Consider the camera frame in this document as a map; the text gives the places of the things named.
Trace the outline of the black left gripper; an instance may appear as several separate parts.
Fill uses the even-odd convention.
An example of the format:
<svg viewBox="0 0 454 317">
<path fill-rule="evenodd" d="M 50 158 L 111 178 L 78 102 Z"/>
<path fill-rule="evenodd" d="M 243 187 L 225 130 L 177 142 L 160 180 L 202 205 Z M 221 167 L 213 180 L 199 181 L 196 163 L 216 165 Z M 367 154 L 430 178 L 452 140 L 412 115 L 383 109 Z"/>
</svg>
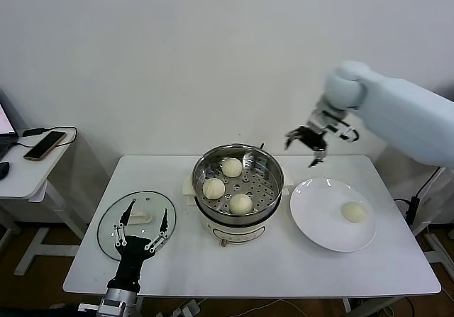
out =
<svg viewBox="0 0 454 317">
<path fill-rule="evenodd" d="M 165 208 L 158 234 L 152 240 L 134 235 L 125 234 L 131 212 L 136 199 L 133 199 L 127 209 L 121 214 L 120 220 L 114 225 L 115 247 L 121 259 L 116 270 L 115 277 L 108 284 L 108 289 L 122 289 L 126 291 L 140 291 L 140 271 L 144 261 L 154 256 L 154 252 L 160 249 L 169 238 L 168 213 Z"/>
</svg>

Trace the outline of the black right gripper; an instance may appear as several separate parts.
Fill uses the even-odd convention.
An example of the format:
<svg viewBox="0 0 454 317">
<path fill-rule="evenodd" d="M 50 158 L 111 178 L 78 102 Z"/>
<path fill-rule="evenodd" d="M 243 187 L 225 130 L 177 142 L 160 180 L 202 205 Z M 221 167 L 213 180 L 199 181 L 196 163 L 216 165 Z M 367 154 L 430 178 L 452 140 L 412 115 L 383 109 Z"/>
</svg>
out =
<svg viewBox="0 0 454 317">
<path fill-rule="evenodd" d="M 315 167 L 322 163 L 326 158 L 327 144 L 324 140 L 325 133 L 316 133 L 306 126 L 300 126 L 288 132 L 285 137 L 284 149 L 287 150 L 289 146 L 295 141 L 299 140 L 309 149 L 314 151 L 314 159 L 308 167 Z"/>
</svg>

